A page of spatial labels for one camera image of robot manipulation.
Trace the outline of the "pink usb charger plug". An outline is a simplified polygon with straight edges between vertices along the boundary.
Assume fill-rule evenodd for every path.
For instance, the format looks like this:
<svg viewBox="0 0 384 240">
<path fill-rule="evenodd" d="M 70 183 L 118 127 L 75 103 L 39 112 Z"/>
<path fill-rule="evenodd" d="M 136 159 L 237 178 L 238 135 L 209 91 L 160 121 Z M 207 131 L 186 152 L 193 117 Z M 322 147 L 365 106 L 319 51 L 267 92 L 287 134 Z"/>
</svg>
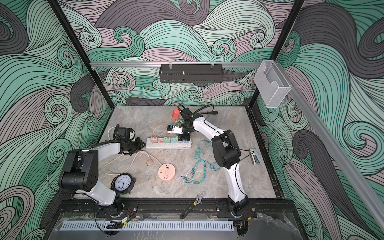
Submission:
<svg viewBox="0 0 384 240">
<path fill-rule="evenodd" d="M 158 137 L 151 137 L 150 140 L 152 144 L 157 144 L 159 142 Z"/>
</svg>

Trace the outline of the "white multicolour power strip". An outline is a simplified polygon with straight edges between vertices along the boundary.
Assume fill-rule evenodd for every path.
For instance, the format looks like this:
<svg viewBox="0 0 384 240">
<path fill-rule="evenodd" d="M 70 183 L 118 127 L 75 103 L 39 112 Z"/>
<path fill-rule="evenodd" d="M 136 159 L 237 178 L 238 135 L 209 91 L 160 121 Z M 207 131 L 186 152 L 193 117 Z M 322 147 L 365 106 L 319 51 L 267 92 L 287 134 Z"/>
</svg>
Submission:
<svg viewBox="0 0 384 240">
<path fill-rule="evenodd" d="M 146 140 L 146 148 L 149 150 L 165 150 L 165 149 L 175 149 L 175 150 L 183 150 L 190 149 L 192 147 L 191 141 L 180 141 L 176 144 L 165 144 L 164 137 L 158 137 L 159 142 L 157 144 L 152 144 L 150 138 Z"/>
</svg>

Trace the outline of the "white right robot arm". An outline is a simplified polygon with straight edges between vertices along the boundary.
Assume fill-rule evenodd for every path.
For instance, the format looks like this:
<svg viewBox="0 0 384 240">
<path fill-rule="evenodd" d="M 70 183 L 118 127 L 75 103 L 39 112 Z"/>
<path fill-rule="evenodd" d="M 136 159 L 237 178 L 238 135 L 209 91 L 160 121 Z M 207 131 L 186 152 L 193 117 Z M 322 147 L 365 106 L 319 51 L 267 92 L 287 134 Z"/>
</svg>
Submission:
<svg viewBox="0 0 384 240">
<path fill-rule="evenodd" d="M 211 141 L 215 161 L 225 169 L 230 212 L 235 217 L 242 216 L 249 203 L 249 196 L 245 193 L 241 180 L 239 162 L 242 150 L 234 133 L 231 130 L 224 131 L 210 123 L 200 114 L 203 107 L 191 112 L 189 108 L 178 104 L 177 109 L 184 120 L 177 134 L 182 140 L 189 141 L 192 132 L 199 132 Z"/>
</svg>

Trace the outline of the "light green charger plug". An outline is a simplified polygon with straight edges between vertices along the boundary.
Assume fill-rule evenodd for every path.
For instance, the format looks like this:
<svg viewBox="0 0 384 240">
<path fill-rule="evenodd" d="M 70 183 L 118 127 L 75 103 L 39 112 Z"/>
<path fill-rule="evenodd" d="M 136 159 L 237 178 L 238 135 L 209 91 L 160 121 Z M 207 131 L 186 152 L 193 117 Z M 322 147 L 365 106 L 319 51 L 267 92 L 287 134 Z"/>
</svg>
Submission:
<svg viewBox="0 0 384 240">
<path fill-rule="evenodd" d="M 176 143 L 178 143 L 179 142 L 179 138 L 178 137 L 172 137 L 171 138 L 171 143 L 172 144 L 176 144 Z"/>
<path fill-rule="evenodd" d="M 164 137 L 164 143 L 165 144 L 170 144 L 171 143 L 171 138 L 170 137 Z"/>
</svg>

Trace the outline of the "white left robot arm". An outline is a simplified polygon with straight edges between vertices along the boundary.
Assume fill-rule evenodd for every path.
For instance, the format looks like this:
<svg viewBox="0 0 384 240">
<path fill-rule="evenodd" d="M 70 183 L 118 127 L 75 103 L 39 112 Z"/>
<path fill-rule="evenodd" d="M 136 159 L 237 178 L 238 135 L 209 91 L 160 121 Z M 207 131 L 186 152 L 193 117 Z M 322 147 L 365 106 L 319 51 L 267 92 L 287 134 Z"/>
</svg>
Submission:
<svg viewBox="0 0 384 240">
<path fill-rule="evenodd" d="M 146 143 L 136 137 L 133 129 L 116 125 L 112 139 L 95 144 L 90 149 L 68 153 L 59 187 L 85 195 L 97 205 L 116 210 L 119 214 L 125 209 L 121 195 L 132 191 L 136 179 L 125 170 L 122 174 L 112 174 L 115 177 L 112 186 L 107 187 L 99 181 L 99 161 L 114 155 L 136 156 L 145 146 Z"/>
</svg>

